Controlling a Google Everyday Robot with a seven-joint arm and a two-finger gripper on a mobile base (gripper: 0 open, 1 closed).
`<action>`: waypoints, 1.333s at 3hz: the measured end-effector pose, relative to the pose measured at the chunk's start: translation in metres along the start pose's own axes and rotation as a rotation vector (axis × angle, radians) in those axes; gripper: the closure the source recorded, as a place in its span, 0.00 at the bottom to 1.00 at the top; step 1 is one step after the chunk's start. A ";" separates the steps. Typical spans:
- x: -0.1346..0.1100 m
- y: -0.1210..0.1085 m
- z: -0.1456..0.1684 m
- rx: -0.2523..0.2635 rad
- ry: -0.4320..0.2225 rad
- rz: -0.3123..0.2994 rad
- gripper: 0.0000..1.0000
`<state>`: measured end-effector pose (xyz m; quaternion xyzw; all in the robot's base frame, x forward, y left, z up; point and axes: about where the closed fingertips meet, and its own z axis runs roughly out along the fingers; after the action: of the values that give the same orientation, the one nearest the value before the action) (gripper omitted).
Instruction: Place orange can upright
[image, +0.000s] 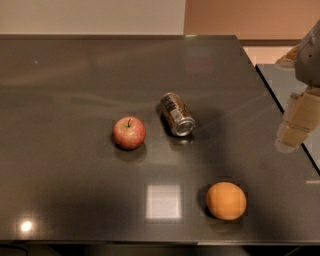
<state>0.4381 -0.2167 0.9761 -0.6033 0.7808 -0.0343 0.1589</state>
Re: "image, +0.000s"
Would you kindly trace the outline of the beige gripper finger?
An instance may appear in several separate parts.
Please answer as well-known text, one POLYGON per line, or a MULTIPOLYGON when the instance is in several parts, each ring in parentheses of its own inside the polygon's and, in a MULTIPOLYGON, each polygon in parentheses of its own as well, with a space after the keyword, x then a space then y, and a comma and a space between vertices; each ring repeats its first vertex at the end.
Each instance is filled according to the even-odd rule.
POLYGON ((296 150, 320 125, 320 89, 308 87, 288 106, 275 140, 275 148, 281 153, 296 150))
POLYGON ((296 57, 297 57, 297 52, 298 52, 299 46, 296 45, 294 46, 291 50, 289 50, 285 55, 280 57, 276 63, 278 65, 293 65, 296 57))

